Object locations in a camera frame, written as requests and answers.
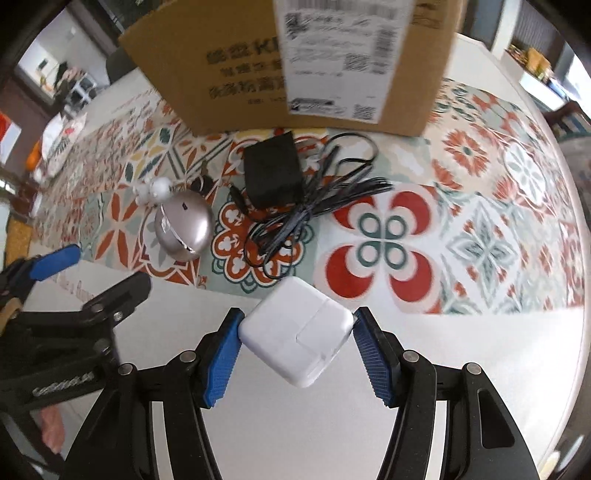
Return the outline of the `white figurine keychain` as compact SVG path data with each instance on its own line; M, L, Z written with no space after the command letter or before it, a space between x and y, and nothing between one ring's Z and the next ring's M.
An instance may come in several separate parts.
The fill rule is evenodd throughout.
M159 205L167 200L173 191L174 183L166 177L155 177L133 185L135 201L138 206Z

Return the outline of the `wooden chair with striped cloth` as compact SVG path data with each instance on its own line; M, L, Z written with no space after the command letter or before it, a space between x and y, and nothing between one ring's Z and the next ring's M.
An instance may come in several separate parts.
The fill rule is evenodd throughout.
M545 112L543 117L558 143L590 136L590 118L576 101L570 100L555 111Z

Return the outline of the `white tv cabinet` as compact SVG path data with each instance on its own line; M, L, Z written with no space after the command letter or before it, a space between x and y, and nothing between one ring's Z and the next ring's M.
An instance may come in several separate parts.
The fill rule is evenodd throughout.
M502 65L533 99L542 112L558 110L568 101L578 101L576 87L568 79L575 54L565 44L555 66L533 48L511 44L503 53Z

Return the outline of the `oranges in basket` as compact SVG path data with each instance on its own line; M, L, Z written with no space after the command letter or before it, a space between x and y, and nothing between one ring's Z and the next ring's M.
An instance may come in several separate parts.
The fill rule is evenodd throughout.
M44 178L44 160L42 156L42 145L41 141L38 140L29 153L26 162L25 169L33 181L40 184Z

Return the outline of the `brown cardboard box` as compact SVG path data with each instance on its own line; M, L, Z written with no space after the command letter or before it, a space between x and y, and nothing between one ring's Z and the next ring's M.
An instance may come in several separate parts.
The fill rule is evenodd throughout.
M460 1L170 1L119 42L194 134L329 127L417 136Z

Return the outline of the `patterned tablecloth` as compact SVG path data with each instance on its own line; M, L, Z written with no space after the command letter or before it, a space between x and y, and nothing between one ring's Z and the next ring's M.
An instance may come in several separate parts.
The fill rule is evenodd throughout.
M488 374L541 466L589 350L587 228L567 163L526 93L460 38L416 137L295 129L304 195L263 210L245 152L283 128L196 135L140 71L84 111L44 193L33 249L80 262L37 285L31 310L80 307L134 272L152 292L116 328L140 368L197 344L230 307L310 284L366 306L405 347Z

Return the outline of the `white patterned snack bag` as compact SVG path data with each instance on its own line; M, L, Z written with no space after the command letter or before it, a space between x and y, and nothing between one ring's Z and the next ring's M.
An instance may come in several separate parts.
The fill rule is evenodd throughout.
M68 120L61 114L51 119L41 137L41 156L45 174L54 178L86 125L87 114Z

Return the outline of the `yellow woven tissue box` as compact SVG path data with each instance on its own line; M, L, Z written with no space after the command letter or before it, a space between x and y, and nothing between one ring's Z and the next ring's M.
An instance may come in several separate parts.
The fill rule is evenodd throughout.
M5 246L5 265L9 266L16 260L29 257L33 229L27 223L10 217L7 225Z

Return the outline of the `black power adapter with cable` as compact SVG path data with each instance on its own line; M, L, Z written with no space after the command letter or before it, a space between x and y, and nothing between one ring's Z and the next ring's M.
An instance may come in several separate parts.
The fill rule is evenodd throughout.
M318 152L318 169L307 176L297 166L294 134L287 132L246 147L245 187L229 186L229 197L252 222L242 260L267 279L279 281L296 265L296 246L312 219L393 190L385 177L370 176L380 149L355 131L329 136Z

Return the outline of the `white square charger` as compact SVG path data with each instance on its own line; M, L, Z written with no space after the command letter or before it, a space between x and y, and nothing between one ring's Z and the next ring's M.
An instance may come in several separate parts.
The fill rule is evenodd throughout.
M288 383L308 388L348 341L354 323L349 309L290 276L245 316L238 336Z

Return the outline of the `left black dining chair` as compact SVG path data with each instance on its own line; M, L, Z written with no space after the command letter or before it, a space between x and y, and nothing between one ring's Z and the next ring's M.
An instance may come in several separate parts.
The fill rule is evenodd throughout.
M122 47L110 54L105 63L109 82L114 84L136 68L135 63Z

